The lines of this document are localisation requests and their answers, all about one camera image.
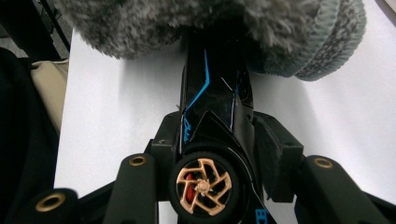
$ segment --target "tire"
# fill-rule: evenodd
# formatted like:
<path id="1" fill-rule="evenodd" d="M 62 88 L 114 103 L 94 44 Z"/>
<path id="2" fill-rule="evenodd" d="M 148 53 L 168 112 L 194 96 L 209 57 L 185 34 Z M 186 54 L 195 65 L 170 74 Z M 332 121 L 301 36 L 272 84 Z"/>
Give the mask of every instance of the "tire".
<path id="1" fill-rule="evenodd" d="M 234 168 L 221 156 L 195 152 L 180 160 L 170 177 L 170 201 L 189 223 L 230 223 L 240 186 Z"/>

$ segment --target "blue decal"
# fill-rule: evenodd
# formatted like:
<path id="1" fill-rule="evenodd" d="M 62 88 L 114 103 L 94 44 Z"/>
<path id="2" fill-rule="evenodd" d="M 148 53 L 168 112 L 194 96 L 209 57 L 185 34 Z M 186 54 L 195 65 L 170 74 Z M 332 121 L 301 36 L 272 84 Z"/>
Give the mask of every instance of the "blue decal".
<path id="1" fill-rule="evenodd" d="M 190 139 L 190 134 L 189 134 L 190 130 L 191 130 L 191 125 L 189 124 L 187 119 L 184 118 L 184 137 L 183 137 L 184 143 L 186 143 Z"/>
<path id="2" fill-rule="evenodd" d="M 209 86 L 209 66 L 207 65 L 207 56 L 206 56 L 206 49 L 205 49 L 205 84 L 192 100 L 192 102 L 187 106 L 186 111 L 190 109 L 190 107 L 195 103 L 195 101 L 202 95 L 202 93 L 206 90 Z"/>
<path id="3" fill-rule="evenodd" d="M 256 209 L 256 224 L 261 224 L 262 221 L 264 224 L 268 223 L 267 211 L 265 209 Z"/>
<path id="4" fill-rule="evenodd" d="M 204 93 L 204 91 L 207 89 L 209 86 L 210 80 L 209 80 L 209 66 L 207 65 L 207 56 L 206 56 L 206 49 L 205 49 L 205 84 L 201 88 L 201 90 L 198 92 L 198 94 L 194 97 L 194 99 L 191 101 L 189 106 L 184 110 L 184 136 L 183 136 L 183 141 L 184 143 L 187 143 L 187 141 L 190 140 L 190 131 L 191 131 L 191 125 L 186 119 L 186 112 L 190 109 L 190 107 L 195 103 L 195 101 L 198 100 L 198 98 Z"/>

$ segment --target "gray fur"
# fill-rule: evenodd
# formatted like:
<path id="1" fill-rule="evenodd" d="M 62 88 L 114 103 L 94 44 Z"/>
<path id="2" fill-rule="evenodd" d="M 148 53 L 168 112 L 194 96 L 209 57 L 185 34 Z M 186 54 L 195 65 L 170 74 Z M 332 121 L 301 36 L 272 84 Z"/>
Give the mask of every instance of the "gray fur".
<path id="1" fill-rule="evenodd" d="M 271 74 L 289 77 L 285 67 L 295 64 L 294 60 L 300 62 L 302 58 L 296 55 L 301 49 L 307 49 L 312 50 L 312 57 L 316 55 L 312 61 L 315 64 L 310 64 L 312 57 L 306 59 L 303 62 L 306 69 L 298 68 L 292 75 L 310 79 L 310 76 L 320 77 L 315 71 L 326 57 L 323 51 L 329 49 L 329 44 L 337 45 L 339 40 L 326 41 L 323 49 L 323 43 L 317 43 L 314 48 L 306 47 L 309 46 L 306 41 L 318 26 L 316 18 L 323 5 L 321 1 L 340 0 L 57 0 L 57 6 L 95 49 L 129 59 L 173 43 L 187 27 L 206 27 L 220 19 L 240 16 L 249 30 L 245 44 L 249 55 L 247 64 L 253 64 L 249 67 L 253 72 L 268 74 L 268 68 L 274 68 Z M 343 23 L 344 14 L 337 20 L 338 24 Z M 356 33 L 354 30 L 339 32 L 345 26 L 336 27 L 337 34 L 346 34 L 346 38 Z"/>

